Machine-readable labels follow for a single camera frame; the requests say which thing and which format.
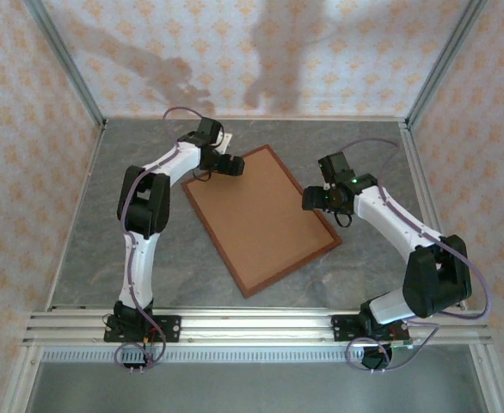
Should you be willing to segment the grey metal sheet panel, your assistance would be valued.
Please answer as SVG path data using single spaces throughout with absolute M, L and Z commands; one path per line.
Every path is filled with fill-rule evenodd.
M 369 375 L 341 363 L 46 363 L 28 413 L 488 413 L 476 381 L 449 363 Z

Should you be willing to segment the aluminium mounting rail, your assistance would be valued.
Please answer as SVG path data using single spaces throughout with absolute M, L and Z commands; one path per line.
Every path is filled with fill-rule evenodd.
M 103 345 L 108 311 L 60 308 L 30 316 L 22 342 L 25 345 Z M 349 317 L 353 311 L 319 308 L 160 308 L 155 314 L 181 318 L 172 333 L 178 346 L 341 346 L 352 335 L 332 323 L 332 317 Z M 431 317 L 401 322 L 392 327 L 388 343 L 490 344 L 488 325 L 480 320 Z

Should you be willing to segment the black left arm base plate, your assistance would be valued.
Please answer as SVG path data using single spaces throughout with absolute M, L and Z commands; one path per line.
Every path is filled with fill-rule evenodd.
M 154 322 L 164 333 L 166 342 L 179 342 L 181 317 L 168 315 L 153 315 Z M 161 343 L 162 338 L 151 322 L 141 314 L 134 320 L 125 320 L 115 315 L 109 315 L 105 320 L 104 342 L 145 342 Z

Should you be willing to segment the aluminium frame post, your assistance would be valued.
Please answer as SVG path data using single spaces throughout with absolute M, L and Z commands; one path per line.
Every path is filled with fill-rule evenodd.
M 438 58 L 436 58 L 412 108 L 405 117 L 405 125 L 409 130 L 413 130 L 415 125 L 419 122 L 422 113 L 432 100 L 446 73 L 451 68 L 454 59 L 458 55 L 463 43 L 466 41 L 487 1 L 488 0 L 468 0 L 457 24 L 443 46 Z
M 22 1 L 26 5 L 31 16 L 34 18 L 34 21 L 36 22 L 54 56 L 58 60 L 62 69 L 65 71 L 65 74 L 77 92 L 77 95 L 79 96 L 92 121 L 94 121 L 97 126 L 103 127 L 106 123 L 106 118 L 101 113 L 95 98 L 92 96 L 80 70 L 77 68 L 69 47 L 65 44 L 65 41 L 46 9 L 43 0 Z
M 495 346 L 470 345 L 470 354 L 488 413 L 504 413 L 504 374 Z
M 0 413 L 25 413 L 43 354 L 41 346 L 22 346 L 5 393 Z

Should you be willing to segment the black connector box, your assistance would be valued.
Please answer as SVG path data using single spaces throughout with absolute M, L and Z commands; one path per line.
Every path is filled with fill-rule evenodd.
M 389 366 L 391 358 L 392 349 L 387 345 L 381 348 L 363 347 L 361 365 L 369 370 L 382 371 Z
M 127 369 L 144 369 L 150 364 L 150 354 L 143 348 L 126 347 L 120 351 L 118 362 Z

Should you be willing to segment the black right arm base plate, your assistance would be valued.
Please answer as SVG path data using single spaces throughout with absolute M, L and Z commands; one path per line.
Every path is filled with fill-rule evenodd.
M 389 324 L 378 324 L 366 314 L 336 314 L 331 317 L 336 342 L 351 342 L 355 338 L 367 337 L 379 342 L 408 341 L 409 331 L 401 320 Z

